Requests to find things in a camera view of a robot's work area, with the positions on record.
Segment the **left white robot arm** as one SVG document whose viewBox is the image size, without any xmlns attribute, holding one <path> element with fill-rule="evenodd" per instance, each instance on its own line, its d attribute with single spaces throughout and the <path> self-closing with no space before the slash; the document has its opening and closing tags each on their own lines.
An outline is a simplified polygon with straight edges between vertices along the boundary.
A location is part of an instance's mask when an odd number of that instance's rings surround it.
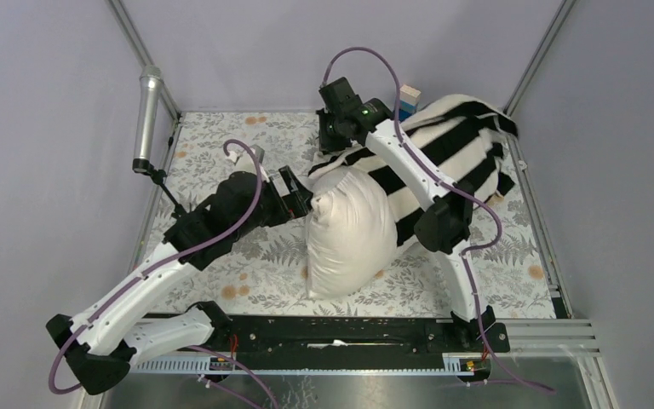
<svg viewBox="0 0 654 409">
<path fill-rule="evenodd" d="M 233 173 L 214 193 L 189 211 L 178 211 L 162 241 L 119 285 L 72 317 L 57 314 L 46 328 L 77 386 L 99 395 L 117 385 L 140 363 L 162 354 L 204 344 L 222 349 L 230 320 L 214 302 L 202 302 L 169 319 L 140 324 L 156 302 L 196 271 L 229 254 L 256 228 L 275 227 L 306 216 L 312 192 L 285 166 L 279 169 L 288 189 L 280 195 L 261 166 L 263 152 L 247 147 L 229 152 Z"/>
</svg>

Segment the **white pillow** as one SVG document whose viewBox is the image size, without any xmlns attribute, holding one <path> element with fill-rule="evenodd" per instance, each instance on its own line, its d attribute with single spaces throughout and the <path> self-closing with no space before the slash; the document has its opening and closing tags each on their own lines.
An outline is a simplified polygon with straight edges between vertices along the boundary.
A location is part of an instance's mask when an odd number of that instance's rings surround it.
<svg viewBox="0 0 654 409">
<path fill-rule="evenodd" d="M 362 170 L 338 167 L 320 176 L 311 206 L 305 221 L 309 298 L 352 294 L 397 256 L 387 195 Z"/>
</svg>

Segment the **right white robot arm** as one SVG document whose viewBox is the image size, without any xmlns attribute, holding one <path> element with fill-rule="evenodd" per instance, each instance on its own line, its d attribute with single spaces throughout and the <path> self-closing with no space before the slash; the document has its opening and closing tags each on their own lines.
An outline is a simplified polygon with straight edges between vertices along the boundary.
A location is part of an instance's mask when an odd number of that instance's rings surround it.
<svg viewBox="0 0 654 409">
<path fill-rule="evenodd" d="M 439 262 L 451 293 L 451 313 L 462 321 L 454 329 L 456 343 L 467 351 L 478 349 L 489 334 L 481 321 L 485 306 L 468 253 L 474 198 L 428 162 L 382 101 L 362 101 L 346 78 L 323 82 L 318 92 L 324 102 L 319 113 L 320 133 L 353 140 L 369 149 L 416 197 L 423 213 L 416 222 L 415 236 Z"/>
</svg>

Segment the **black white striped pillowcase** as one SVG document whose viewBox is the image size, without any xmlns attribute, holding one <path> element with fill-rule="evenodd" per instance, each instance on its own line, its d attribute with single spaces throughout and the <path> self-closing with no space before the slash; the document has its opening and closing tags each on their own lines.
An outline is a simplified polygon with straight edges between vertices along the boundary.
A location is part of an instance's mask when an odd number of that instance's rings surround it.
<svg viewBox="0 0 654 409">
<path fill-rule="evenodd" d="M 490 104 L 470 95 L 446 95 L 401 123 L 402 130 L 439 170 L 466 184 L 486 203 L 515 186 L 502 170 L 503 143 L 518 134 L 516 123 Z M 399 249 L 412 245 L 423 210 L 415 195 L 381 158 L 359 145 L 329 156 L 317 155 L 307 177 L 316 181 L 339 166 L 362 170 L 385 191 L 395 217 Z"/>
</svg>

